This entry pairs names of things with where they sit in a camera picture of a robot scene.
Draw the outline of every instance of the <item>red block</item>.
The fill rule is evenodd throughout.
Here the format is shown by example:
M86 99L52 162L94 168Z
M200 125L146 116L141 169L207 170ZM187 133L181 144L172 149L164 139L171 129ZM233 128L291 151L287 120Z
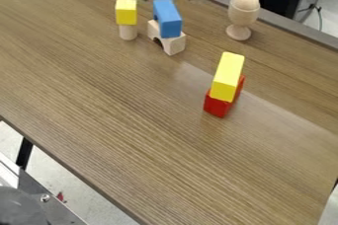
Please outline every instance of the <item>red block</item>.
M226 114L231 109L232 105L236 102L236 100L240 96L240 92L243 89L244 81L245 81L245 76L241 75L238 81L235 99L233 100L232 103L220 101L218 99L214 99L210 97L211 90L208 90L206 94L205 105L204 105L205 112L211 113L220 118L225 117Z
M240 75L236 94L235 94L235 98L234 98L232 103L235 103L237 101L238 97L240 96L240 92L242 92L242 89L243 89L243 86L244 86L244 81L245 81L245 76Z
M204 110L208 113L211 113L217 117L223 118L230 110L232 103L220 101L210 97L211 90L208 90L205 99Z

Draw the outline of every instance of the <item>wooden cylinder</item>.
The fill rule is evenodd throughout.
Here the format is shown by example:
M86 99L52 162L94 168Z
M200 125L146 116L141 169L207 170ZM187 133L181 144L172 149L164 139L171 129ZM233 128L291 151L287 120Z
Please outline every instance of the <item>wooden cylinder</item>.
M137 37L136 25L119 25L120 38L125 40L132 40Z

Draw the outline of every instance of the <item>wooden stand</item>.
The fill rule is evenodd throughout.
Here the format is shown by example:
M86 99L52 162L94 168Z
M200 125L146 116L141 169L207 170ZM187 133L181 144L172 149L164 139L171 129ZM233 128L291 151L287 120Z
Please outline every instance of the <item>wooden stand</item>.
M235 40L247 40L251 37L248 28L259 14L259 0L231 0L228 15L233 25L226 28L227 35Z

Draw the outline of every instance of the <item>wooden block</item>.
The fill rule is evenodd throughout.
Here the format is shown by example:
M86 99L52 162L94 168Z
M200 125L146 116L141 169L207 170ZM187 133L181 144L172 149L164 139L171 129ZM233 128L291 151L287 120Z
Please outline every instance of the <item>wooden block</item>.
M244 82L245 82L245 76L244 75L240 75L239 81L238 81L238 86L236 89L236 94L235 97L233 99L233 104L237 101L238 97L240 96L240 93L243 90L243 86L244 86Z
M182 18L172 0L154 0L153 16L160 25L162 38L177 38L181 35Z
M125 40L132 40L137 37L136 25L119 25L120 38Z
M205 99L204 110L205 112L211 113L217 117L223 118L227 115L229 110L232 107L232 103L220 101L218 99L214 99L210 96L211 90L208 90Z
M211 113L212 115L215 115L220 118L225 117L230 111L230 109L232 108L232 105L237 101L238 97L240 96L240 93L243 89L244 81L245 81L245 76L241 75L238 81L235 98L232 103L224 102L224 101L220 101L218 99L212 98L211 90L208 90L206 94L205 104L204 104L205 112Z
M183 51L186 47L186 35L181 32L179 37L163 38L160 35L158 23L154 20L148 22L148 36L150 39L156 38L162 43L164 52L168 55L174 55Z
M115 11L118 25L137 24L136 0L117 0Z
M243 64L243 55L223 53L211 85L212 98L232 103Z

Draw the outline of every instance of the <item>yellow rectangular block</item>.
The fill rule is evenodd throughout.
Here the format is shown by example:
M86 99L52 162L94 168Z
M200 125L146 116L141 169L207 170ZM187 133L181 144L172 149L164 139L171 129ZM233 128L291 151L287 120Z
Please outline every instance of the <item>yellow rectangular block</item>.
M243 64L243 55L223 53L211 85L212 98L232 103Z
M136 0L117 0L115 12L118 25L137 24L137 2Z

